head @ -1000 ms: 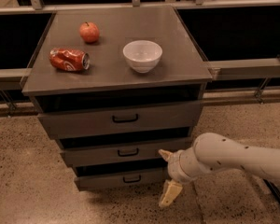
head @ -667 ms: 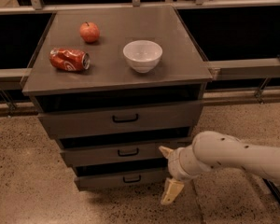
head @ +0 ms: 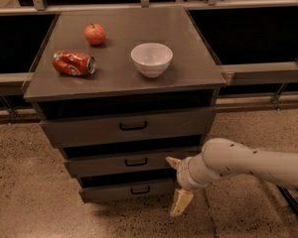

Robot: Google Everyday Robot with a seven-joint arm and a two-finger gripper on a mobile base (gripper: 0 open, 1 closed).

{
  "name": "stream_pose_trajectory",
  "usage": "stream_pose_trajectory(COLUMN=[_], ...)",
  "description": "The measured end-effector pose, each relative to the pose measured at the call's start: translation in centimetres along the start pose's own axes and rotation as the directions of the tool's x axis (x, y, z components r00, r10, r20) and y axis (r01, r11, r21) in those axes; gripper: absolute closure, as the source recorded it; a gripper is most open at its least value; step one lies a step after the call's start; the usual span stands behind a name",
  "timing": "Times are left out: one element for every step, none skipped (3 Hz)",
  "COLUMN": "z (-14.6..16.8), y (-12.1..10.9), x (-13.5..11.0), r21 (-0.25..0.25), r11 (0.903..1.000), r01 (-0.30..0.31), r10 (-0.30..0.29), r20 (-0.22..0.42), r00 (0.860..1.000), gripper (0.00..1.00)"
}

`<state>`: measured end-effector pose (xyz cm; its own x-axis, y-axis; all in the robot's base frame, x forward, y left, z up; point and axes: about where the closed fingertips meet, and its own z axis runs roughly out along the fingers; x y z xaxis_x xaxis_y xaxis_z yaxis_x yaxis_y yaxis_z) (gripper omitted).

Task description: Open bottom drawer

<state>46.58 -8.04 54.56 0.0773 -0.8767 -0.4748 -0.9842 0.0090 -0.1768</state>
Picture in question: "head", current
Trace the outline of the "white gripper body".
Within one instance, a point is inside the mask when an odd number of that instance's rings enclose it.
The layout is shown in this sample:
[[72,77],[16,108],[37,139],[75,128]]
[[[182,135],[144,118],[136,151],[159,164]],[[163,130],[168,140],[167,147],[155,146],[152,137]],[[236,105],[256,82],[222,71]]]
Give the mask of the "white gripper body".
[[188,191],[199,190],[218,178],[219,174],[206,166],[202,154],[187,157],[177,166],[177,182]]

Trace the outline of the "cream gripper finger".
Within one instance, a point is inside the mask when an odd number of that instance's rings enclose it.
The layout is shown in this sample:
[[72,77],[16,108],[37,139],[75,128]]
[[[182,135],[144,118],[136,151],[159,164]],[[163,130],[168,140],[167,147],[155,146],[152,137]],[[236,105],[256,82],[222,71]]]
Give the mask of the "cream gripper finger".
[[180,163],[181,163],[181,160],[180,159],[177,159],[177,158],[174,158],[174,157],[167,157],[166,158],[166,161],[168,162],[168,164],[173,169],[176,169],[180,165]]
[[180,216],[189,206],[193,198],[194,194],[191,191],[187,191],[183,188],[176,188],[170,209],[170,215],[172,217]]

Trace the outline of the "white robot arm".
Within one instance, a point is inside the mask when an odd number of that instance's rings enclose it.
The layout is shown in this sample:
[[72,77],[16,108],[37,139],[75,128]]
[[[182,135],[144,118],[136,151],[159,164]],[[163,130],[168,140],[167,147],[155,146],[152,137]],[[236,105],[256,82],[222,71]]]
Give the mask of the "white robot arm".
[[236,175],[252,175],[298,192],[298,153],[251,149],[228,139],[214,138],[206,141],[193,157],[183,160],[167,157],[166,161],[176,171],[180,186],[174,192],[172,217],[186,210],[195,191]]

